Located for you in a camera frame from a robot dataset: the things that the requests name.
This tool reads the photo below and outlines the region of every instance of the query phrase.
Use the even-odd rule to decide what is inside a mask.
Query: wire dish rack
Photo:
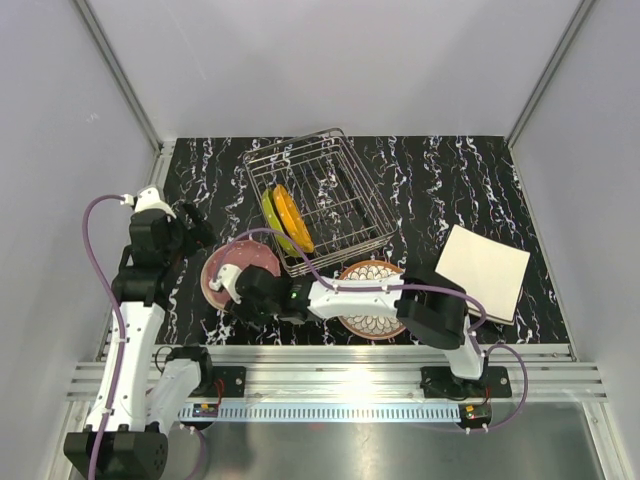
[[[315,245],[309,255],[322,268],[385,245],[397,228],[392,211],[341,129],[293,138],[244,154],[253,192],[283,185],[297,205]],[[273,242],[285,270],[309,272],[301,258]]]

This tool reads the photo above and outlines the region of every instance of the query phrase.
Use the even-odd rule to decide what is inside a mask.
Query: tabletop
[[[243,166],[244,152],[278,138],[181,138],[164,185],[177,209],[193,202],[226,243],[249,228],[265,226]],[[447,235],[460,225],[531,258],[515,325],[486,324],[481,343],[569,343],[555,290],[526,205],[520,179],[502,137],[351,137],[356,152],[397,218],[397,231],[375,256],[399,267],[435,267]],[[226,345],[356,345],[360,338],[337,319],[294,326],[259,326],[211,307],[200,288],[200,272],[217,248],[178,266],[169,281],[169,308],[157,343]],[[337,276],[349,264],[325,269]],[[384,344],[417,344],[405,331]]]

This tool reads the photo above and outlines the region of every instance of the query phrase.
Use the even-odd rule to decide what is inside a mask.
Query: patterned bowl
[[[402,273],[399,267],[380,260],[365,260],[347,268],[340,280],[374,280]],[[396,318],[352,315],[338,317],[350,332],[367,340],[387,340],[402,333],[405,326]]]

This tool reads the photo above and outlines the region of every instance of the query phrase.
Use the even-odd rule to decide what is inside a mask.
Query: gray wall
[[[578,354],[640,476],[640,3],[599,2],[515,146]]]
[[[0,3],[0,465],[32,480],[45,478],[74,365],[104,328],[83,209],[140,188],[153,157],[71,2]],[[96,210],[95,250],[113,275],[128,212]]]
[[[162,138],[506,135],[577,0],[91,0]]]

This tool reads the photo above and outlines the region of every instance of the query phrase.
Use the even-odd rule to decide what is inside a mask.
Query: cable tie
[[[129,205],[130,207],[133,207],[136,204],[136,199],[133,195],[124,193],[122,198],[123,200],[120,200],[120,205]]]

